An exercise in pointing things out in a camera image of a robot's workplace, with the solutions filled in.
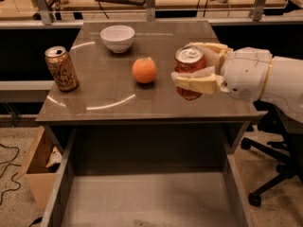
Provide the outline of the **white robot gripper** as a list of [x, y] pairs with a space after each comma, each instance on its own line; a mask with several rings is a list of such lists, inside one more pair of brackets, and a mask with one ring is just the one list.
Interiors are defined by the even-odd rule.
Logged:
[[172, 72], [177, 87], [209, 95], [228, 92], [235, 99], [250, 102], [260, 98], [273, 57], [269, 50], [244, 47], [233, 51], [220, 43], [190, 45], [203, 50], [207, 68], [193, 73]]

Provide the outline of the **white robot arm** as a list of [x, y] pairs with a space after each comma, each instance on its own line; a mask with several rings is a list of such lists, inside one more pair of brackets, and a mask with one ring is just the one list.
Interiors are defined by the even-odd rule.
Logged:
[[266, 49], [233, 50], [225, 44], [190, 43], [175, 52], [172, 80], [188, 100], [226, 93], [234, 99], [272, 103], [303, 122], [303, 61]]

